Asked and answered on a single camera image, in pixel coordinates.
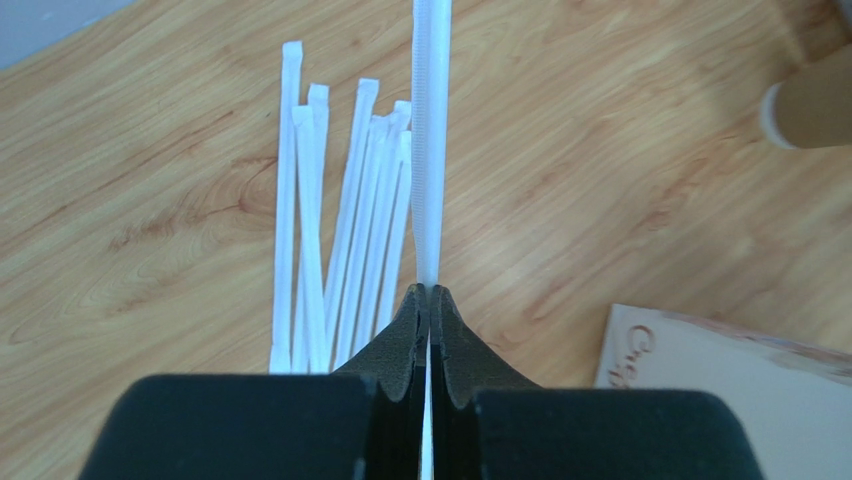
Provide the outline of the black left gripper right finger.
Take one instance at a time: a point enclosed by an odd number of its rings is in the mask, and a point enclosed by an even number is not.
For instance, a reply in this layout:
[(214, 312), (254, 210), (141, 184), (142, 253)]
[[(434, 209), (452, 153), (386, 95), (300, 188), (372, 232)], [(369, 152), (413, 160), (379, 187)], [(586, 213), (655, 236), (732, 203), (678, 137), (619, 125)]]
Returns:
[(740, 422), (700, 391), (544, 388), (429, 295), (437, 479), (758, 479)]

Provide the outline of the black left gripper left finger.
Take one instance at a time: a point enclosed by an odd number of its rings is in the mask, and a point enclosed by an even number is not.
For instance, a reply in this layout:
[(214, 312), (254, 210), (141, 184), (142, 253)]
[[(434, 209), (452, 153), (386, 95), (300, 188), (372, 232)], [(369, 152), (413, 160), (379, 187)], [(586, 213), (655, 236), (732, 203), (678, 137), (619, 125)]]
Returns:
[(163, 374), (112, 407), (84, 479), (415, 479), (427, 293), (329, 374)]

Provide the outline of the white paper takeout bag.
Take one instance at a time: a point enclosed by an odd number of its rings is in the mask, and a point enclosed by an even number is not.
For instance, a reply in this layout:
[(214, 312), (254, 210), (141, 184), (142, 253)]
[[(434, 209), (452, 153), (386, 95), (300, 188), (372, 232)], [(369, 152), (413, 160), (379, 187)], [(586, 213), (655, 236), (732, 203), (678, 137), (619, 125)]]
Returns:
[(768, 479), (851, 476), (851, 357), (719, 321), (612, 305), (597, 388), (709, 392)]

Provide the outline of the white straw single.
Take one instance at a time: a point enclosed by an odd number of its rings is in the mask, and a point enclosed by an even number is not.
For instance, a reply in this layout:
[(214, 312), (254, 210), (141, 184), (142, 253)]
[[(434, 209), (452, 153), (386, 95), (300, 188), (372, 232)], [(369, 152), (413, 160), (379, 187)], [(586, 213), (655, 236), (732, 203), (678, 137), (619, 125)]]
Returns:
[(419, 477), (438, 474), (434, 433), (431, 340), (435, 292), (439, 283), (449, 110), (452, 3), (415, 1), (412, 9), (412, 232), (416, 247), (416, 278), (423, 286), (425, 328), (425, 399)]

